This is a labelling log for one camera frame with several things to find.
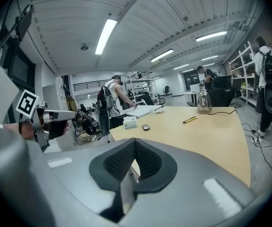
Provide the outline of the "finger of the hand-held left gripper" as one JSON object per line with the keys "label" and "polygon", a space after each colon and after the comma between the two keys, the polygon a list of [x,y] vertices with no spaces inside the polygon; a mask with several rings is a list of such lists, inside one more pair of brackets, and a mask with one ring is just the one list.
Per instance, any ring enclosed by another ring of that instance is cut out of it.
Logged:
{"label": "finger of the hand-held left gripper", "polygon": [[61,122],[74,119],[76,113],[73,111],[60,111],[60,110],[44,110],[43,123]]}

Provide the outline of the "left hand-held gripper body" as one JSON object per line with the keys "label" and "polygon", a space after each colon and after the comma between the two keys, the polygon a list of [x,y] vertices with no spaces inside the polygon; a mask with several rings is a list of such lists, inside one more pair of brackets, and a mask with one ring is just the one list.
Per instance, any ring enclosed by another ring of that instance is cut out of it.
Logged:
{"label": "left hand-held gripper body", "polygon": [[16,105],[19,112],[18,132],[25,136],[26,127],[32,128],[29,132],[41,148],[47,148],[49,141],[63,136],[68,121],[43,123],[43,111],[49,110],[44,101],[39,101],[39,96],[24,90]]}

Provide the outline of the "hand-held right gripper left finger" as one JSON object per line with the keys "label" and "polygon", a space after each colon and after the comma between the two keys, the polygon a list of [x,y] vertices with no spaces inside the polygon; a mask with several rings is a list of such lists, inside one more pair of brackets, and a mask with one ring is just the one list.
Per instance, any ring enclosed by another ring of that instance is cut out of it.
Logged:
{"label": "hand-held right gripper left finger", "polygon": [[121,181],[108,172],[134,151],[134,140],[44,154],[26,143],[26,222],[32,227],[134,227],[136,212],[123,213]]}

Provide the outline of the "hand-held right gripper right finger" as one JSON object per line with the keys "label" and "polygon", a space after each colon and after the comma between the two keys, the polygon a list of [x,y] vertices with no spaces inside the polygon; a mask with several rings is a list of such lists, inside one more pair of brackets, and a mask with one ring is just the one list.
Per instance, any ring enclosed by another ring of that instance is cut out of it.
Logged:
{"label": "hand-held right gripper right finger", "polygon": [[151,140],[137,145],[176,162],[173,179],[161,190],[139,193],[119,224],[123,227],[241,227],[254,194],[238,178],[192,151]]}

